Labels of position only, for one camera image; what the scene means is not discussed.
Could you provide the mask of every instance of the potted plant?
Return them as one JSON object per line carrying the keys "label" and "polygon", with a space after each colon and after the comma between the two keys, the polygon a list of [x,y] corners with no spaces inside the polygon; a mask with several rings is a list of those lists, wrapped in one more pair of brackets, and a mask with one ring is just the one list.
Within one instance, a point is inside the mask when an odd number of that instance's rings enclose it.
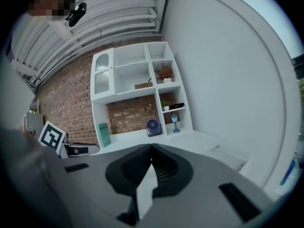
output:
{"label": "potted plant", "polygon": [[161,105],[164,111],[168,111],[170,109],[169,104],[166,101],[163,101]]}
{"label": "potted plant", "polygon": [[158,79],[162,80],[163,83],[170,83],[174,77],[171,66],[162,66],[162,69],[155,71],[158,75]]}

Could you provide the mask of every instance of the white shelving unit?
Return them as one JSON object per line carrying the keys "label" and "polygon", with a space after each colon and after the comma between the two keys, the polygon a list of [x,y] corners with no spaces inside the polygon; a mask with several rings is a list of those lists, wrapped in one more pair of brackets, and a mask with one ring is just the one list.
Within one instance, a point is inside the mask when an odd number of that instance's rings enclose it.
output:
{"label": "white shelving unit", "polygon": [[[172,83],[163,83],[157,78],[155,70],[163,66],[172,67]],[[135,89],[135,85],[148,82],[151,82],[152,86]],[[160,95],[164,93],[173,93],[176,103],[184,103],[184,106],[163,111]],[[106,123],[105,104],[145,95],[155,96],[164,136],[176,136],[193,130],[181,76],[167,42],[133,44],[105,50],[93,56],[91,101],[96,131],[99,124]],[[164,117],[169,119],[168,116],[171,117],[176,111],[180,133],[173,133],[174,124],[168,123],[168,120],[165,122]]]}

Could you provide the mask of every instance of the wooden box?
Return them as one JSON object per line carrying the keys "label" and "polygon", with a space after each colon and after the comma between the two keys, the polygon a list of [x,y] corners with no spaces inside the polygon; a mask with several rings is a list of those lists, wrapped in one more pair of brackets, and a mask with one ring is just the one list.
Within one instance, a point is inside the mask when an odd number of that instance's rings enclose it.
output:
{"label": "wooden box", "polygon": [[135,89],[142,89],[142,88],[147,88],[147,87],[152,87],[152,86],[153,86],[152,82],[143,83],[143,84],[135,85]]}

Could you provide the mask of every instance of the curved wall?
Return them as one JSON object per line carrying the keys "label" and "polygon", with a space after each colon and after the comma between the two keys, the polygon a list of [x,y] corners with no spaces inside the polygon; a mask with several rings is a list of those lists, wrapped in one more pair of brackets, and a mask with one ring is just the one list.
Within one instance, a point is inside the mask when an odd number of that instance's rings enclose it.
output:
{"label": "curved wall", "polygon": [[271,195],[300,126],[295,74],[276,33],[241,0],[168,0],[162,34],[179,65],[194,129],[247,158],[241,174]]}

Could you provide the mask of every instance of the ceiling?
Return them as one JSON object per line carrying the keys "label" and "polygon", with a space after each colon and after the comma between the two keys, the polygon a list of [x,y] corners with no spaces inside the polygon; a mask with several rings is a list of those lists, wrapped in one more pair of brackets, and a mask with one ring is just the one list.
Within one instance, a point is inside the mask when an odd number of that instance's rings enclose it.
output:
{"label": "ceiling", "polygon": [[87,4],[74,27],[68,21],[44,21],[22,15],[12,32],[12,66],[37,87],[71,58],[112,38],[158,33],[166,0],[76,0]]}

